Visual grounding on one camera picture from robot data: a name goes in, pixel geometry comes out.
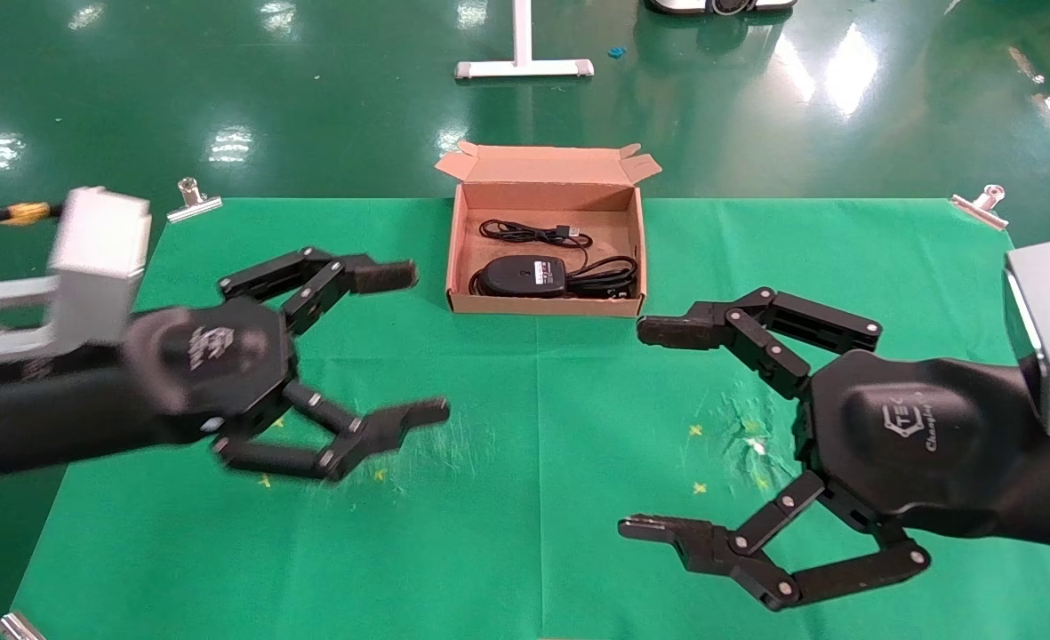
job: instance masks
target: green table cover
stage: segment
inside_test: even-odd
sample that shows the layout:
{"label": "green table cover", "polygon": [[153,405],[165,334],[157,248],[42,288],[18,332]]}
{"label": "green table cover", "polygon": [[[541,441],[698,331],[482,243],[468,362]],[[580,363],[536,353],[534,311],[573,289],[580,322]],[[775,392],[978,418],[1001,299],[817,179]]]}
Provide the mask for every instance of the green table cover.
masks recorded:
{"label": "green table cover", "polygon": [[[887,358],[1009,362],[1007,236],[943,200],[649,200],[646,312],[757,286],[884,325]],[[1050,548],[919,532],[897,588],[772,614],[623,515],[736,527],[796,473],[793,404],[726,351],[670,351],[598,317],[456,316],[447,200],[232,199],[160,240],[142,307],[216,304],[232,271],[315,244],[415,259],[414,291],[349,297],[300,341],[304,380],[359,410],[443,393],[341,486],[224,471],[205,443],[78,463],[15,605],[49,640],[1050,637]],[[815,367],[828,354],[804,345]],[[290,415],[265,438],[326,439]],[[865,554],[813,507],[788,570]]]}

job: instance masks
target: cardboard box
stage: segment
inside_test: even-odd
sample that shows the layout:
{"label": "cardboard box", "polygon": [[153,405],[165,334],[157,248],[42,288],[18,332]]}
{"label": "cardboard box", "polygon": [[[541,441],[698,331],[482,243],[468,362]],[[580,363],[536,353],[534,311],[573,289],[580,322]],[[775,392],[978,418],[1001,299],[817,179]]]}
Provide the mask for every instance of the cardboard box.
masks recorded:
{"label": "cardboard box", "polygon": [[[663,167],[650,154],[623,149],[558,147],[485,147],[458,143],[437,169],[460,179],[449,235],[446,299],[455,313],[524,313],[538,316],[639,315],[647,298],[647,250],[638,187]],[[583,253],[542,242],[511,243],[480,235],[485,219],[530,227],[578,227],[592,236],[589,262],[627,255],[639,263],[637,293],[623,300],[522,299],[470,295],[468,280],[489,260],[507,255],[550,255],[568,271]]]}

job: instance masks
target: stand leg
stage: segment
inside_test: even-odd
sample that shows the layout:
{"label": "stand leg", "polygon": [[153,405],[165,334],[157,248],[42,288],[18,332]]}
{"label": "stand leg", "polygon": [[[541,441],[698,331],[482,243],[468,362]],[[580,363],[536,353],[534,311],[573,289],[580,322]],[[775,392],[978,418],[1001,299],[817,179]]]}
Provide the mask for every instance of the stand leg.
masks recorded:
{"label": "stand leg", "polygon": [[532,60],[532,0],[513,0],[513,59],[457,62],[455,78],[511,78],[522,76],[593,76],[592,61]]}
{"label": "stand leg", "polygon": [[513,64],[532,62],[532,0],[513,0]]}

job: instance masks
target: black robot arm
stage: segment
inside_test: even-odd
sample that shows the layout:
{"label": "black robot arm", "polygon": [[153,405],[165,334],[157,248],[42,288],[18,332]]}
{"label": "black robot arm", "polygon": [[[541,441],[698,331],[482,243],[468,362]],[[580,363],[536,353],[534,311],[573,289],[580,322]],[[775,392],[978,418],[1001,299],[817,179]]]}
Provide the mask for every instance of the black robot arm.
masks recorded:
{"label": "black robot arm", "polygon": [[[0,364],[0,474],[215,436],[229,468],[338,481],[366,456],[398,449],[410,429],[446,421],[448,405],[433,399],[355,415],[301,384],[292,337],[346,293],[416,280],[412,262],[306,248],[220,280],[220,305],[139,313],[123,344]],[[278,312],[260,304],[293,289]],[[330,445],[252,441],[292,408],[332,433]]]}
{"label": "black robot arm", "polygon": [[[840,354],[820,371],[770,330]],[[948,359],[883,360],[881,324],[772,289],[682,317],[644,317],[638,336],[674,348],[727,347],[797,400],[794,457],[803,473],[736,531],[632,515],[627,538],[670,543],[688,571],[728,575],[770,609],[902,582],[931,559],[919,528],[957,538],[1050,545],[1050,438],[1017,367]],[[869,556],[788,574],[761,551],[813,502],[869,534]]]}

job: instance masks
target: logo on robotic hand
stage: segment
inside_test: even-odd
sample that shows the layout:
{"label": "logo on robotic hand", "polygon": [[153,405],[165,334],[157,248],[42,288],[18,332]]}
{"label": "logo on robotic hand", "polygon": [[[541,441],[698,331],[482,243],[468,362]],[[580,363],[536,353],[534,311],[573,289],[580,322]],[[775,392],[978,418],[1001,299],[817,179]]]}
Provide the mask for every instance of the logo on robotic hand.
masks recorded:
{"label": "logo on robotic hand", "polygon": [[911,438],[912,434],[926,430],[924,449],[936,452],[936,417],[931,415],[931,405],[924,402],[924,393],[915,392],[912,398],[889,398],[882,406],[884,428],[900,438]]}
{"label": "logo on robotic hand", "polygon": [[224,356],[229,345],[232,344],[232,328],[216,327],[205,330],[204,327],[196,327],[196,330],[189,337],[189,369],[195,371],[205,360],[216,360]]}

